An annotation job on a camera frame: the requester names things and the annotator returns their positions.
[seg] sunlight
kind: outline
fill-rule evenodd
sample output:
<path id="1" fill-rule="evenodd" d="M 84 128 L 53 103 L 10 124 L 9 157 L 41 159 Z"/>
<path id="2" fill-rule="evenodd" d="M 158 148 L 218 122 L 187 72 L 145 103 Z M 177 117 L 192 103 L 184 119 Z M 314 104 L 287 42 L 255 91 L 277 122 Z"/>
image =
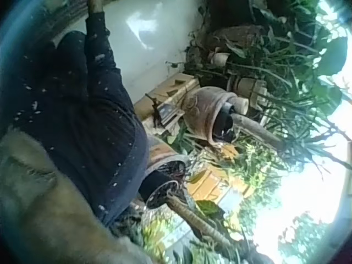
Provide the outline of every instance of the sunlight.
<path id="1" fill-rule="evenodd" d="M 324 20 L 336 20 L 336 13 L 325 1 L 320 3 L 320 7 L 327 12 Z M 342 27 L 337 28 L 333 37 L 348 37 L 348 56 L 345 66 L 339 74 L 333 76 L 333 80 L 340 86 L 346 87 L 351 93 L 352 84 L 352 36 Z M 352 107 L 347 102 L 343 102 L 337 110 L 329 117 L 329 120 L 352 136 L 352 122 L 346 122 L 346 114 L 352 114 Z M 326 141 L 326 146 L 333 146 L 329 151 L 339 159 L 347 159 L 347 141 L 341 135 L 334 135 Z M 340 196 L 345 179 L 345 168 L 329 159 L 324 160 L 324 167 L 331 172 L 323 172 L 322 175 L 315 165 L 307 164 L 302 173 L 293 173 L 285 177 L 282 186 L 278 190 L 278 195 L 282 200 L 282 206 L 276 210 L 263 210 L 258 213 L 256 228 L 254 230 L 254 240 L 258 243 L 258 251 L 268 255 L 275 263 L 282 263 L 282 257 L 278 251 L 278 236 L 290 225 L 293 218 L 309 211 L 311 216 L 323 223 L 334 221 Z M 299 264 L 301 261 L 297 257 L 285 259 L 286 263 Z"/>

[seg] plant stem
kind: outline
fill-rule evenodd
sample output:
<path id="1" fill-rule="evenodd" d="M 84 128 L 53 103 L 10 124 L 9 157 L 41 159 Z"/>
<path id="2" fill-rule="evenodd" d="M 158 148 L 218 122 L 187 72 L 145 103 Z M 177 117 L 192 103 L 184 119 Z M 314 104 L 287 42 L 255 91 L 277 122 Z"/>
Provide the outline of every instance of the plant stem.
<path id="1" fill-rule="evenodd" d="M 239 114 L 232 114 L 231 117 L 234 125 L 241 128 L 246 134 L 253 136 L 259 142 L 276 151 L 284 151 L 285 143 L 259 123 Z"/>
<path id="2" fill-rule="evenodd" d="M 285 79 L 283 79 L 282 77 L 280 77 L 279 75 L 273 73 L 272 71 L 270 71 L 268 69 L 264 69 L 264 68 L 260 68 L 260 67 L 256 67 L 256 66 L 236 64 L 236 63 L 231 63 L 231 62 L 229 62 L 229 64 L 234 65 L 234 66 L 238 66 L 238 67 L 242 67 L 242 68 L 247 68 L 247 69 L 252 69 L 252 70 L 259 70 L 261 72 L 265 72 L 265 73 L 270 74 L 271 76 L 274 76 L 275 78 L 279 79 L 283 83 L 287 84 L 289 87 L 292 87 L 292 83 L 290 83 L 289 81 L 286 81 Z"/>
<path id="3" fill-rule="evenodd" d="M 283 38 L 283 37 L 275 37 L 276 40 L 278 41 L 282 41 L 282 42 L 286 42 L 286 43 L 291 43 L 290 40 L 287 40 L 286 38 Z M 306 45 L 303 45 L 303 44 L 300 44 L 300 43 L 297 43 L 297 42 L 293 42 L 294 45 L 298 46 L 298 47 L 301 47 L 301 48 L 305 48 L 306 50 L 308 51 L 311 51 L 313 53 L 317 53 L 319 54 L 319 51 L 317 51 L 316 49 L 313 49 L 311 47 L 308 47 Z"/>

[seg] foliage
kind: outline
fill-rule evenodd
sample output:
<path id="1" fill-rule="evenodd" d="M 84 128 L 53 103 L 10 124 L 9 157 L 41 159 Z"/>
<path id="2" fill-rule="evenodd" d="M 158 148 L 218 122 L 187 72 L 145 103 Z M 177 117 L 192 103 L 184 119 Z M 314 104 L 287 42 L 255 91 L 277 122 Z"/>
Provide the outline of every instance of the foliage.
<path id="1" fill-rule="evenodd" d="M 181 258 L 176 251 L 173 251 L 173 255 L 176 264 L 193 264 L 194 254 L 189 250 L 188 247 L 183 246 L 183 257 Z"/>
<path id="2" fill-rule="evenodd" d="M 320 156 L 352 169 L 351 165 L 333 157 L 324 142 L 335 133 L 351 140 L 328 120 L 346 96 L 337 85 L 320 79 L 321 75 L 333 75 L 342 69 L 347 58 L 347 38 L 331 40 L 330 31 L 315 20 L 317 12 L 321 12 L 317 2 L 286 1 L 287 20 L 261 10 L 266 35 L 248 48 L 241 48 L 225 38 L 226 51 L 232 53 L 227 65 L 217 68 L 204 61 L 194 65 L 193 73 L 213 74 L 214 78 L 248 76 L 266 80 L 269 95 L 260 96 L 267 104 L 261 105 L 263 112 L 258 112 L 254 118 L 267 118 L 266 128 L 284 142 L 285 150 L 278 156 L 287 168 L 314 163 L 321 171 L 322 166 L 314 160 Z M 304 25 L 313 25 L 311 35 Z M 302 35 L 311 41 L 302 41 Z M 236 169 L 236 172 L 247 182 L 245 175 L 249 172 L 250 179 L 256 179 L 251 184 L 259 184 L 262 177 L 253 176 L 252 165 L 243 162 L 246 160 L 240 157 L 235 161 L 244 170 Z"/>
<path id="3" fill-rule="evenodd" d="M 165 258 L 165 252 L 158 248 L 156 244 L 161 235 L 165 232 L 171 232 L 172 230 L 173 225 L 170 217 L 167 217 L 162 213 L 154 215 L 152 222 L 142 228 L 144 249 L 152 256 L 163 260 Z"/>
<path id="4" fill-rule="evenodd" d="M 291 227 L 279 237 L 279 251 L 284 257 L 297 256 L 303 263 L 308 263 L 319 247 L 328 224 L 316 223 L 307 213 L 294 218 Z M 294 239 L 287 241 L 289 229 L 294 230 Z"/>
<path id="5" fill-rule="evenodd" d="M 281 202 L 276 195 L 276 190 L 281 185 L 281 177 L 266 177 L 261 188 L 257 188 L 254 194 L 245 199 L 237 214 L 240 225 L 246 234 L 253 236 L 256 227 L 257 216 L 264 208 L 271 209 L 280 206 Z"/>

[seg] green leaf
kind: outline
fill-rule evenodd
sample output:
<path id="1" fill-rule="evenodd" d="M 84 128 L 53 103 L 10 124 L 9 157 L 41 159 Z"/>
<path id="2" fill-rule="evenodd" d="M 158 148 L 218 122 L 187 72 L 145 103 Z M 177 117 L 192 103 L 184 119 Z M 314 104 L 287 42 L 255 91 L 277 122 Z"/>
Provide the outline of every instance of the green leaf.
<path id="1" fill-rule="evenodd" d="M 206 215 L 213 215 L 222 209 L 213 201 L 208 200 L 200 200 L 196 201 L 197 205 L 199 206 L 200 210 Z"/>
<path id="2" fill-rule="evenodd" d="M 333 75 L 342 70 L 347 59 L 347 37 L 338 37 L 327 44 L 317 68 L 318 75 Z"/>
<path id="3" fill-rule="evenodd" d="M 172 253 L 173 253 L 173 255 L 174 255 L 176 264 L 181 264 L 181 258 L 180 258 L 180 256 L 177 254 L 177 252 L 173 250 Z"/>
<path id="4" fill-rule="evenodd" d="M 331 35 L 330 30 L 325 26 L 321 26 L 316 34 L 316 41 L 314 43 L 314 48 L 317 51 L 321 51 L 323 48 L 326 48 L 328 45 L 328 36 Z"/>
<path id="5" fill-rule="evenodd" d="M 183 263 L 193 264 L 193 254 L 186 246 L 183 246 Z"/>
<path id="6" fill-rule="evenodd" d="M 243 49 L 241 48 L 237 48 L 235 45 L 232 45 L 232 44 L 229 44 L 229 43 L 226 43 L 226 46 L 232 50 L 235 54 L 237 54 L 238 57 L 242 58 L 242 59 L 245 59 L 247 56 L 246 56 L 246 53 Z"/>
<path id="7" fill-rule="evenodd" d="M 317 98 L 326 101 L 326 103 L 319 105 L 319 109 L 327 116 L 335 112 L 341 104 L 342 92 L 337 86 L 322 85 L 317 82 L 312 88 L 312 93 Z"/>

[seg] terracotta pot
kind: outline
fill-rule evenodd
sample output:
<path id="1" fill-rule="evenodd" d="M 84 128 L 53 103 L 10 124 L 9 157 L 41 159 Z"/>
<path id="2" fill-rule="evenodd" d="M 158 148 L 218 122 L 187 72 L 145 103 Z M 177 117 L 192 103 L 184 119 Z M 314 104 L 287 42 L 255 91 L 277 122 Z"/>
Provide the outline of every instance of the terracotta pot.
<path id="1" fill-rule="evenodd" d="M 213 86 L 187 93 L 182 110 L 185 111 L 184 120 L 188 129 L 197 137 L 216 146 L 218 143 L 214 142 L 212 136 L 215 119 L 223 105 L 236 97 L 232 92 Z"/>
<path id="2" fill-rule="evenodd" d="M 259 104 L 265 104 L 266 100 L 259 94 L 267 95 L 266 81 L 252 78 L 237 78 L 233 84 L 228 82 L 227 90 L 235 92 L 238 96 L 249 99 L 249 106 L 262 111 Z"/>
<path id="3" fill-rule="evenodd" d="M 147 165 L 146 176 L 169 162 L 181 161 L 185 164 L 188 163 L 189 159 L 187 155 L 177 153 L 161 139 L 152 135 L 148 135 L 148 142 L 149 161 Z"/>

